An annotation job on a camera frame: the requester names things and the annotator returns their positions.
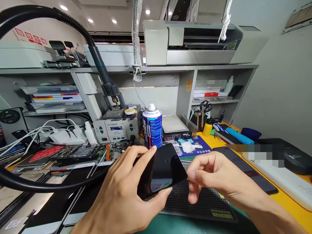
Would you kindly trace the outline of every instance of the warning label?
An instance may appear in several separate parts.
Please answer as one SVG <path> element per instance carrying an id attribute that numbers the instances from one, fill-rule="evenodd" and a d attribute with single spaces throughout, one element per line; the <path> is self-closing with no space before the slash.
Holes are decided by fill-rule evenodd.
<path id="1" fill-rule="evenodd" d="M 237 40 L 223 46 L 223 50 L 235 50 Z"/>

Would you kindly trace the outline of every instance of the wall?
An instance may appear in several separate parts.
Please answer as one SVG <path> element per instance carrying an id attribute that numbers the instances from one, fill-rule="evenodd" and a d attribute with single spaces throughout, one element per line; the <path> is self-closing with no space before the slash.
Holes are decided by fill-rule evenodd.
<path id="1" fill-rule="evenodd" d="M 312 155 L 312 26 L 281 34 L 291 12 L 310 1 L 236 0 L 231 21 L 254 25 L 270 35 L 255 61 L 259 68 L 234 116 L 234 125 L 257 129 L 265 138 L 283 138 Z"/>
<path id="2" fill-rule="evenodd" d="M 35 3 L 31 0 L 1 0 L 0 11 L 17 5 L 26 5 Z M 76 47 L 83 49 L 82 45 L 86 44 L 84 37 L 72 27 L 56 20 L 49 18 L 32 19 L 17 26 L 18 28 L 33 33 L 37 36 L 44 37 L 46 40 L 70 41 Z M 2 41 L 18 41 L 16 35 L 11 30 Z"/>

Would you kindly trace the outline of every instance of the gray machine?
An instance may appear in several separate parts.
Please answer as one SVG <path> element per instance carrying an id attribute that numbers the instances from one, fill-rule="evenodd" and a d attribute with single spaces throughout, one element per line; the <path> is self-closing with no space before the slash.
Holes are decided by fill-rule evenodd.
<path id="1" fill-rule="evenodd" d="M 93 122 L 93 127 L 99 143 L 119 142 L 129 140 L 132 135 L 135 140 L 140 139 L 142 129 L 141 106 L 136 105 L 135 115 L 132 118 L 110 118 Z"/>

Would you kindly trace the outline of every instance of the blue spray can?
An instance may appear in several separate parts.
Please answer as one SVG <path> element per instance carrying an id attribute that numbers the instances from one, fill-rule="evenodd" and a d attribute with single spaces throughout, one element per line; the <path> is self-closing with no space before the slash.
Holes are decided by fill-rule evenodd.
<path id="1" fill-rule="evenodd" d="M 150 149 L 154 145 L 159 148 L 163 145 L 162 121 L 162 112 L 157 110 L 153 103 L 149 104 L 147 110 L 143 112 L 143 129 L 146 148 Z"/>

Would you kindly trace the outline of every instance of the white plastic bottle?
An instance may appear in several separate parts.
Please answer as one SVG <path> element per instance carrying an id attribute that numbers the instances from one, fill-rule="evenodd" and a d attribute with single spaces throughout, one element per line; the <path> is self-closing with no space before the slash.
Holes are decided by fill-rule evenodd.
<path id="1" fill-rule="evenodd" d="M 233 81 L 234 81 L 234 76 L 231 76 L 229 78 L 227 84 L 225 85 L 225 88 L 224 88 L 223 92 L 225 92 L 225 93 L 231 92 L 231 90 L 233 88 L 233 85 L 234 85 Z"/>
<path id="2" fill-rule="evenodd" d="M 88 138 L 88 142 L 90 143 L 90 145 L 97 145 L 98 139 L 97 139 L 97 136 L 95 135 L 94 128 L 91 127 L 91 124 L 89 123 L 89 121 L 86 121 L 84 124 L 85 124 L 84 133 Z"/>

